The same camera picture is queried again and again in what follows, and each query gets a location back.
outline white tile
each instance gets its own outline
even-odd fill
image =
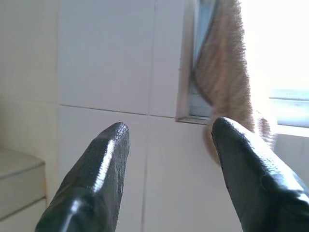
[[[44,212],[46,200],[41,200],[22,211],[0,221],[1,232],[34,232],[34,229]]]
[[[304,137],[279,134],[274,152],[301,178],[305,178],[304,171],[308,165],[303,162]]]
[[[183,15],[183,0],[156,2],[149,106],[151,115],[176,116]]]
[[[61,104],[147,113],[154,1],[60,1]]]
[[[144,231],[241,231],[202,138],[201,125],[150,119]]]
[[[45,161],[48,200],[58,187],[57,128],[52,104],[0,100],[0,146]]]
[[[92,139],[115,122],[126,123],[130,130],[124,194],[117,231],[140,231],[147,116],[62,106],[59,109],[61,179],[83,154]]]
[[[56,100],[55,0],[0,1],[0,97]]]

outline towel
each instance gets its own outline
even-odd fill
[[[218,117],[237,121],[274,148],[277,122],[269,111],[266,92],[248,73],[238,0],[216,1],[193,79],[201,96],[213,107],[205,139],[210,154],[218,163],[211,136],[212,125]]]

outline window sill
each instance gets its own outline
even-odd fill
[[[277,134],[285,134],[285,135],[309,138],[309,128],[306,127],[278,125],[276,132]]]
[[[177,122],[206,125],[208,120],[209,118],[207,117],[191,116],[177,119]],[[309,128],[306,127],[278,125],[276,128],[276,133],[309,138]]]

